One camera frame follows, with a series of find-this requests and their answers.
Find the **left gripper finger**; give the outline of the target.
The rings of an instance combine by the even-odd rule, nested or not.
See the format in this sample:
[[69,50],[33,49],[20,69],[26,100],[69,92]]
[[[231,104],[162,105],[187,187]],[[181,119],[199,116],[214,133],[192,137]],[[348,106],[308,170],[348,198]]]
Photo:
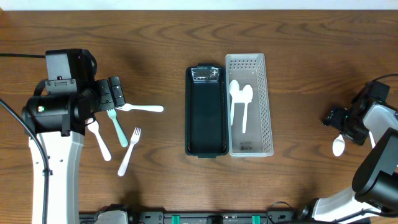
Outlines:
[[118,76],[112,76],[108,78],[111,86],[120,86],[121,82]]
[[124,98],[124,93],[121,88],[121,85],[112,86],[112,91],[113,91],[114,105],[123,106],[126,103],[126,101]]

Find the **white fork pointing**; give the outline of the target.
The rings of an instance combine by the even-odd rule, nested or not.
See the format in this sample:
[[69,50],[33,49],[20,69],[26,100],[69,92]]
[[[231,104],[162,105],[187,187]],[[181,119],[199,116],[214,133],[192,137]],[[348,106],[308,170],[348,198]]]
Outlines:
[[117,106],[116,109],[122,111],[142,110],[142,111],[151,111],[156,113],[161,113],[164,111],[164,107],[160,105],[132,105],[129,103],[126,103],[122,106]]

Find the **mint green plastic fork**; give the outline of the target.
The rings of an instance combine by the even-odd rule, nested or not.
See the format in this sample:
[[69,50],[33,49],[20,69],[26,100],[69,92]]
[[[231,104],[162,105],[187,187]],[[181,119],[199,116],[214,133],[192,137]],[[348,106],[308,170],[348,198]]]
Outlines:
[[114,127],[115,127],[115,130],[116,130],[116,134],[118,135],[118,139],[119,139],[120,145],[122,147],[127,147],[129,143],[128,143],[127,137],[126,137],[126,135],[125,135],[125,133],[124,133],[124,131],[123,131],[118,119],[117,119],[116,110],[115,109],[110,109],[110,110],[107,110],[106,112],[108,114],[108,117],[112,120],[112,122],[114,124]]

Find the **white spoon bowl down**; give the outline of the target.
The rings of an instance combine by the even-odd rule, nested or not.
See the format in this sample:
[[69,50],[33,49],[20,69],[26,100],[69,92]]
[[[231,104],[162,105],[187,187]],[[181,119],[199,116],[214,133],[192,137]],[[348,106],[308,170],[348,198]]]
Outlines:
[[341,134],[333,141],[332,151],[334,156],[340,157],[345,151],[345,140]]

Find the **white fork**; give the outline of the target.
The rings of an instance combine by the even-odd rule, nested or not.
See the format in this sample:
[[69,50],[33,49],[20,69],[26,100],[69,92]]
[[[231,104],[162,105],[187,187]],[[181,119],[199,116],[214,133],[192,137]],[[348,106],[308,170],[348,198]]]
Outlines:
[[118,176],[122,177],[125,175],[128,168],[129,160],[132,155],[132,151],[134,149],[134,146],[139,142],[140,136],[141,136],[141,128],[135,128],[130,138],[130,145],[118,169]]

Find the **black plastic basket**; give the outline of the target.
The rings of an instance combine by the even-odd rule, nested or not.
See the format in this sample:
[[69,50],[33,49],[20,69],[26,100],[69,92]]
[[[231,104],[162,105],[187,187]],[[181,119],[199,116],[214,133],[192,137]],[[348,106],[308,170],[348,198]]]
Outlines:
[[225,69],[199,63],[185,72],[185,153],[212,159],[229,152]]

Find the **white spoon long diagonal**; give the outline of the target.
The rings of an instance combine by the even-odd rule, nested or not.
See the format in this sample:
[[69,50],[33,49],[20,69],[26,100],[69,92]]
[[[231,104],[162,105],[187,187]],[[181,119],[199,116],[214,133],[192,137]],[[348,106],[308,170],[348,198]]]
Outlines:
[[242,90],[242,96],[244,100],[244,113],[243,113],[243,124],[242,124],[242,133],[246,133],[247,120],[248,120],[248,104],[252,102],[253,98],[253,89],[251,85],[245,85]]

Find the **clear plastic basket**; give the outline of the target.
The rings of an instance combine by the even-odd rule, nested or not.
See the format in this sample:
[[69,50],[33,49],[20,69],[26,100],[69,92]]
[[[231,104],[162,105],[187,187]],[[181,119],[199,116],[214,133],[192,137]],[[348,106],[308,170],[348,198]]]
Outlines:
[[[229,153],[231,157],[267,157],[274,154],[271,110],[267,85],[265,55],[228,54],[226,62]],[[234,107],[234,121],[231,125],[231,95],[229,84],[239,83],[239,101]],[[242,133],[244,100],[242,90],[245,85],[253,89],[252,102],[248,104],[246,133]]]

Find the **white spoon small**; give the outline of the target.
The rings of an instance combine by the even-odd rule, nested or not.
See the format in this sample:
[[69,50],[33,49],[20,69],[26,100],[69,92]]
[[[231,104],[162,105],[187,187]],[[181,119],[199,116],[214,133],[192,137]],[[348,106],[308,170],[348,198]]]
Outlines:
[[239,83],[237,80],[232,80],[229,84],[229,94],[231,95],[232,99],[231,99],[231,125],[233,125],[233,121],[234,121],[234,107],[235,107],[235,103],[237,103],[239,101]]

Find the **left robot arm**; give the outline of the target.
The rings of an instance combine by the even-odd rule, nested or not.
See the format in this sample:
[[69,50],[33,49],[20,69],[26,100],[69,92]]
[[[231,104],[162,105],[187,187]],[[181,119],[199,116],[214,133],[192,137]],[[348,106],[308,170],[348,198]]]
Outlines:
[[32,223],[79,222],[79,166],[87,120],[125,103],[113,76],[42,80],[22,110],[34,170]]

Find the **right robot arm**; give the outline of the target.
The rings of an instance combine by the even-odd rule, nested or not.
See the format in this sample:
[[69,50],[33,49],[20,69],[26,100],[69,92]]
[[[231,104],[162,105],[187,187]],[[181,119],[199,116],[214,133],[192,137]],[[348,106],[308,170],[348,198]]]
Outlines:
[[377,101],[363,118],[373,148],[356,171],[352,186],[317,199],[299,220],[352,223],[367,217],[397,217],[397,109]]

